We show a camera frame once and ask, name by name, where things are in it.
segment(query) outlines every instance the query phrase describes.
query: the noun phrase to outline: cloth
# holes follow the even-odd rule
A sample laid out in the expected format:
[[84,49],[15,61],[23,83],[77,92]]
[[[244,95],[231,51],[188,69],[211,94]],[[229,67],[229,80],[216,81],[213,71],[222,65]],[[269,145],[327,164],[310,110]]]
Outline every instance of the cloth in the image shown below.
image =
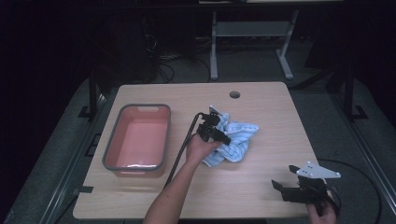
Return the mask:
[[236,121],[229,123],[230,115],[227,113],[222,113],[219,117],[220,122],[216,128],[224,132],[231,139],[231,143],[229,146],[222,144],[203,160],[209,167],[216,166],[224,160],[241,161],[248,151],[249,139],[259,130],[256,124]]

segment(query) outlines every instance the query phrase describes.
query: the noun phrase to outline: hand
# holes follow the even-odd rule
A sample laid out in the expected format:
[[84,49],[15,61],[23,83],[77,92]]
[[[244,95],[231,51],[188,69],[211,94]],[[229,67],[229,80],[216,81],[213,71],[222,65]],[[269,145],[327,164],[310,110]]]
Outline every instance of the hand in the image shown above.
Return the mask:
[[187,160],[195,165],[199,165],[210,152],[216,147],[221,146],[222,142],[205,142],[199,134],[195,134],[187,145]]
[[312,224],[336,224],[337,216],[335,215],[334,208],[329,202],[322,204],[322,216],[320,217],[317,212],[317,208],[314,204],[307,204],[306,209],[308,210],[309,220]]

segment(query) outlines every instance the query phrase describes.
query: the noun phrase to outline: dark background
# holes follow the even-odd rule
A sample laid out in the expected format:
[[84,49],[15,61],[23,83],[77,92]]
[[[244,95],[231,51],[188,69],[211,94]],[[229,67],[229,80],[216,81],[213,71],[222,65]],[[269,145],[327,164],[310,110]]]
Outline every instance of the dark background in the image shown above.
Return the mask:
[[[155,54],[145,51],[144,33],[193,57],[193,38],[210,32],[207,12],[157,13],[142,24],[135,12],[87,8],[99,2],[0,0],[0,220],[83,80],[94,73],[104,92],[125,83],[148,83],[155,76]],[[395,11],[385,0],[346,1],[326,13],[302,10],[293,36],[316,40],[307,66],[348,62],[394,126]],[[319,20],[312,22],[312,16]],[[115,62],[106,53],[133,63]]]

